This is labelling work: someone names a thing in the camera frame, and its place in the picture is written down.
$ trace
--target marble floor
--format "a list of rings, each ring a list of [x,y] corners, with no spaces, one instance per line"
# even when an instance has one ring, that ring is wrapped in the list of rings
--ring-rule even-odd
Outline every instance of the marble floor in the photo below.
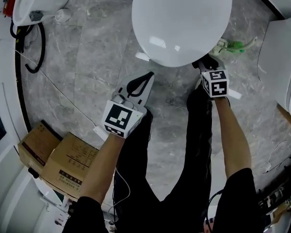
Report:
[[[73,16],[65,24],[44,23],[47,50],[41,73],[30,74],[22,58],[22,81],[30,123],[44,119],[64,136],[68,131],[99,148],[102,140],[93,131],[100,122],[106,100],[126,75],[151,70],[156,75],[147,106],[154,115],[148,148],[147,180],[162,200],[177,182],[184,163],[188,113],[185,102],[198,78],[191,65],[159,67],[135,58],[140,50],[131,23],[130,0],[69,0]],[[225,53],[220,58],[230,74],[230,88],[242,94],[231,106],[243,128],[253,158],[256,188],[266,186],[283,168],[263,174],[268,162],[275,166],[291,154],[291,126],[257,75],[259,50],[274,14],[260,0],[233,0],[223,38],[250,41],[256,46],[245,53]],[[27,37],[34,41],[37,31]],[[25,50],[38,62],[41,39]],[[87,117],[73,105],[75,104]],[[213,109],[213,159],[222,160],[220,125]]]

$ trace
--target person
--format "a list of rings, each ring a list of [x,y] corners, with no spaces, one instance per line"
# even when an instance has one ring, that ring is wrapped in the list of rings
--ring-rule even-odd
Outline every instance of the person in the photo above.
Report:
[[[248,142],[229,101],[226,98],[214,101],[221,124],[227,182],[212,231],[261,233],[264,226]],[[153,119],[148,111],[126,140],[109,135],[90,166],[81,187],[81,197],[63,232],[108,232],[101,204],[115,168],[114,202],[119,218],[115,223],[116,232],[203,232],[211,186],[212,102],[202,85],[190,94],[187,109],[183,172],[163,201],[156,198],[146,181],[147,146]]]

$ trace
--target white bathroom fixture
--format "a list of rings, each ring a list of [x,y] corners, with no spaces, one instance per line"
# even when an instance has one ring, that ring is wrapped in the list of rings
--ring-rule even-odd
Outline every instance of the white bathroom fixture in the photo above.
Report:
[[[16,0],[13,10],[13,23],[27,26],[39,23],[63,8],[68,0]]]
[[[291,114],[291,18],[269,23],[258,73],[274,100]]]
[[[145,54],[180,67],[207,54],[223,35],[232,0],[133,0],[132,24]]]

